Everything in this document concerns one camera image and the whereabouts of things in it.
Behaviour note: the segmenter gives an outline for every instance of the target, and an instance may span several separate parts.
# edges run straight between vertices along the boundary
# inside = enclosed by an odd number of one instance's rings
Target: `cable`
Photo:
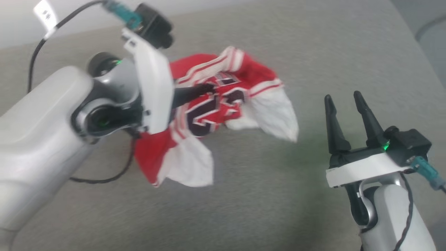
[[[135,153],[135,145],[136,145],[136,139],[132,138],[132,142],[130,145],[130,153],[128,155],[127,163],[125,164],[124,169],[120,173],[118,173],[116,176],[109,178],[109,179],[105,179],[105,180],[88,180],[88,179],[81,179],[81,178],[76,178],[76,177],[71,177],[70,180],[74,181],[74,182],[78,182],[78,183],[104,184],[104,183],[112,182],[112,181],[119,179],[122,175],[124,175],[127,172],[127,170],[130,168],[130,165],[132,164],[133,154]]]
[[[410,223],[412,222],[412,214],[413,214],[413,194],[412,194],[412,190],[410,189],[409,182],[407,181],[407,179],[404,176],[404,174],[401,175],[401,178],[404,180],[404,183],[405,183],[406,188],[407,188],[407,193],[409,195],[409,215],[407,216],[406,227],[403,229],[403,233],[401,234],[401,238],[396,243],[396,246],[393,249],[393,251],[399,251],[401,245],[403,244],[404,240],[406,239],[407,232],[409,231],[409,228],[410,228]]]
[[[421,37],[424,35],[424,33],[426,33],[427,30],[429,30],[430,28],[432,28],[432,27],[436,26],[437,24],[440,24],[444,21],[446,21],[446,15],[439,16],[439,17],[435,18],[434,20],[430,21],[429,23],[423,25],[423,27],[421,27],[417,31],[417,33],[415,33],[415,40],[417,40],[419,42]]]
[[[89,2],[89,3],[86,3],[86,4],[82,5],[81,7],[77,8],[75,11],[73,11],[70,15],[65,17],[62,21],[60,21],[56,25],[55,30],[57,30],[60,27],[62,27],[64,24],[66,24],[68,21],[73,19],[73,17],[77,16],[83,10],[85,10],[85,9],[91,7],[91,6],[97,5],[97,4],[104,4],[106,2],[108,2],[108,0],[95,0],[95,1],[92,1],[92,2]],[[31,61],[29,63],[27,93],[30,93],[31,90],[33,89],[33,71],[34,71],[34,64],[36,62],[37,55],[39,54],[39,51],[42,49],[43,45],[45,44],[45,42],[48,39],[49,39],[49,36],[45,36],[39,42],[39,44],[37,44],[36,48],[34,49],[33,55],[31,57]],[[131,145],[130,145],[130,154],[129,154],[129,157],[127,159],[127,163],[125,164],[124,169],[120,173],[118,173],[116,176],[114,176],[112,178],[109,178],[109,179],[105,179],[105,180],[88,180],[88,179],[81,179],[81,178],[77,178],[77,177],[71,177],[70,180],[74,181],[74,182],[78,182],[78,183],[104,184],[104,183],[112,182],[112,181],[115,181],[115,180],[119,179],[122,175],[124,175],[124,173],[127,172],[127,170],[130,168],[130,165],[132,164],[133,153],[135,152],[135,145],[136,145],[136,139],[132,138],[132,142],[131,142]]]
[[[96,1],[92,1],[89,3],[86,3],[84,5],[82,5],[81,7],[79,7],[78,9],[76,9],[75,11],[73,11],[70,15],[68,15],[67,17],[65,17],[62,21],[60,21],[58,24],[56,24],[56,29],[59,29],[60,27],[62,27],[64,24],[66,24],[68,21],[70,21],[71,19],[73,19],[73,17],[75,17],[77,14],[81,13],[83,10],[87,9],[88,7],[91,7],[93,5],[96,4],[102,4],[102,3],[106,3],[108,2],[108,0],[96,0]],[[42,39],[39,44],[36,46],[36,48],[34,49],[33,55],[31,57],[31,62],[29,63],[29,72],[28,72],[28,89],[27,89],[27,93],[30,93],[31,90],[33,89],[33,71],[34,71],[34,63],[36,61],[37,58],[37,54],[39,53],[40,49],[43,47],[43,45],[45,44],[45,42],[48,40],[48,38],[44,38]]]

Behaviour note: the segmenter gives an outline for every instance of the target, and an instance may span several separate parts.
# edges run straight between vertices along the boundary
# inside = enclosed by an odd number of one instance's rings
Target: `green light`
[[[387,148],[389,147],[389,144],[390,144],[390,141],[387,141],[387,143],[385,143],[384,145],[381,146],[384,151],[387,151]]]

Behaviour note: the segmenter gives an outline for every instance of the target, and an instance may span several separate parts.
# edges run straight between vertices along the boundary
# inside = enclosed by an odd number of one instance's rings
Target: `gray surface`
[[[446,15],[444,0],[391,0],[415,35],[425,24]],[[446,87],[446,22],[431,27],[422,36],[420,46],[435,73]]]
[[[155,189],[136,165],[114,183],[67,183],[19,234],[14,251],[359,250],[346,193],[325,181],[328,93],[353,147],[365,141],[353,101],[360,90],[383,127],[417,128],[431,139],[432,162],[446,176],[445,90],[387,0],[276,0],[173,22],[172,59],[235,45],[275,69],[296,109],[298,144],[257,130],[220,130],[204,140],[216,165],[215,185],[206,188],[167,181]],[[121,54],[121,45],[118,29],[49,42],[36,81],[67,64],[83,66],[95,52]],[[1,112],[25,91],[31,52],[0,51]],[[128,138],[113,135],[77,174],[111,176],[127,151]],[[444,195],[421,177],[409,180],[425,223],[440,224]]]

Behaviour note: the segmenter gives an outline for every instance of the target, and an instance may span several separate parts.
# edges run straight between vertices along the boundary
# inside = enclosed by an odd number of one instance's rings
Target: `sports jersey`
[[[199,138],[221,124],[297,140],[297,119],[282,82],[243,51],[228,47],[218,56],[196,54],[170,66],[176,88],[212,84],[215,92],[177,108],[166,131],[141,134],[135,157],[154,186],[166,177],[191,187],[213,184],[212,154]]]

